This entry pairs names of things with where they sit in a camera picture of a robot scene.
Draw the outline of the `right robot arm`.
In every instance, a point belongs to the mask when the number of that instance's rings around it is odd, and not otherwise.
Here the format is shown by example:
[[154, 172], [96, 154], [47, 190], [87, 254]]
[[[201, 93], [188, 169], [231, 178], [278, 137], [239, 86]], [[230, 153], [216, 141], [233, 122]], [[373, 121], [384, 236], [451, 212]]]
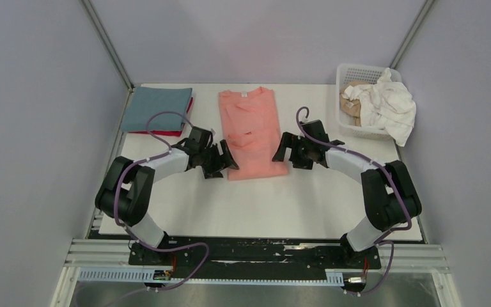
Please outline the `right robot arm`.
[[320, 120], [298, 122], [299, 135], [283, 133], [272, 160], [282, 162], [286, 152], [296, 169], [315, 164], [338, 171], [361, 185], [365, 217], [341, 240], [339, 257], [348, 267], [359, 265], [365, 250], [380, 244], [395, 231], [409, 230], [422, 205], [406, 165], [399, 160], [382, 164], [352, 150], [344, 142], [330, 140]]

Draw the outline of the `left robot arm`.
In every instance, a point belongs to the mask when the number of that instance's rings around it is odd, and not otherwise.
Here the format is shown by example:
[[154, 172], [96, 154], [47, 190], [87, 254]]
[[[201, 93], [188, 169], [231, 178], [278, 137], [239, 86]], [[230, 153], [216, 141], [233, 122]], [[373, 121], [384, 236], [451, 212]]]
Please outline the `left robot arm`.
[[153, 264], [164, 264], [170, 248], [162, 242], [166, 232], [148, 213], [152, 187], [171, 175], [197, 167], [205, 179], [221, 178], [225, 169], [239, 169], [226, 140], [214, 143], [211, 131], [193, 127], [188, 137], [164, 153], [138, 161], [115, 158], [95, 197], [95, 207], [146, 247], [145, 255]]

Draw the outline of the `salmon pink t-shirt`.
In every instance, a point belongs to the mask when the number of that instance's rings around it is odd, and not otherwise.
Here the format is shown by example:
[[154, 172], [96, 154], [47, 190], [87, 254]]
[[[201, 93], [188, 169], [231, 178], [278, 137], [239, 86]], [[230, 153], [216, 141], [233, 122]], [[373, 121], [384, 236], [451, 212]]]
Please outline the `salmon pink t-shirt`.
[[259, 87], [249, 92], [218, 94], [223, 138], [238, 169], [228, 171], [228, 180], [251, 180], [285, 176], [288, 167], [274, 162], [281, 128], [273, 90]]

